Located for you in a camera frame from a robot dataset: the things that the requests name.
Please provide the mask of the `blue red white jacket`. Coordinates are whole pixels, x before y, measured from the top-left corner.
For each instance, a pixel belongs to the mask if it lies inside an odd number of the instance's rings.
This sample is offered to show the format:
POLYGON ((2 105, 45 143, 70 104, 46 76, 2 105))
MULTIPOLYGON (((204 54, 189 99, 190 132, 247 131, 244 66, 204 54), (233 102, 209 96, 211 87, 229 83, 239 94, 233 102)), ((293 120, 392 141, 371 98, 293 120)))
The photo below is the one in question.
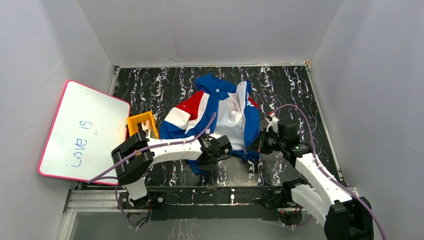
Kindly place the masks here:
POLYGON ((260 154, 248 150, 260 134, 260 112, 252 100, 249 80, 233 84, 212 74, 198 77, 197 91, 174 106, 160 124, 161 139, 182 139, 199 134, 206 126, 211 133, 228 137, 233 156, 257 161, 260 154))

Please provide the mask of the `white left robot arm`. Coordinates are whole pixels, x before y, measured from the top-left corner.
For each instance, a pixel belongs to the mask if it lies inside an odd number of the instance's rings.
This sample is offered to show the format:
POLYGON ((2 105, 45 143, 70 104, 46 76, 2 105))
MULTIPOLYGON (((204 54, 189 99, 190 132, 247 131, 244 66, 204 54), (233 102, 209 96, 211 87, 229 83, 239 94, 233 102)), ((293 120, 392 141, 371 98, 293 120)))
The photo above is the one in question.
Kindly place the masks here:
POLYGON ((136 133, 111 152, 117 181, 128 193, 120 203, 126 209, 147 206, 150 198, 143 176, 155 164, 190 160, 197 163, 199 170, 212 172, 217 162, 232 150, 226 135, 203 133, 186 138, 155 139, 136 133))

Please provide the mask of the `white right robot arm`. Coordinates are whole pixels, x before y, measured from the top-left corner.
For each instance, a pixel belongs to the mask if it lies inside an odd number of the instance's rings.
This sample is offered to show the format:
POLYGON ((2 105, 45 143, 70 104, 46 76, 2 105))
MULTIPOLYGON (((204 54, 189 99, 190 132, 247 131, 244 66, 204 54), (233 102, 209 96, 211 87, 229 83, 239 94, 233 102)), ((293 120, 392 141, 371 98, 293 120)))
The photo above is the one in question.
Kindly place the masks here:
POLYGON ((307 210, 323 227, 328 240, 374 239, 371 207, 365 197, 358 197, 339 186, 339 182, 313 155, 313 148, 301 141, 296 123, 285 124, 276 117, 266 117, 267 127, 248 147, 260 154, 281 152, 303 175, 282 185, 281 199, 288 207, 297 204, 307 210))

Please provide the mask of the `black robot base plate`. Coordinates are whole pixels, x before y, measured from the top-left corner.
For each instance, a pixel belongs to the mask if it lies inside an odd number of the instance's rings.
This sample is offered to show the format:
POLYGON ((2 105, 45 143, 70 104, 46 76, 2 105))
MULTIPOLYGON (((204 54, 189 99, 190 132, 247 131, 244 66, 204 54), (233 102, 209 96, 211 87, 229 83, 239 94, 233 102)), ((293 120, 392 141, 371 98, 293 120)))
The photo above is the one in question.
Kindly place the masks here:
POLYGON ((280 187, 148 187, 147 195, 135 200, 126 191, 118 202, 131 214, 145 213, 147 219, 259 219, 277 221, 290 228, 311 220, 304 209, 285 199, 280 187))

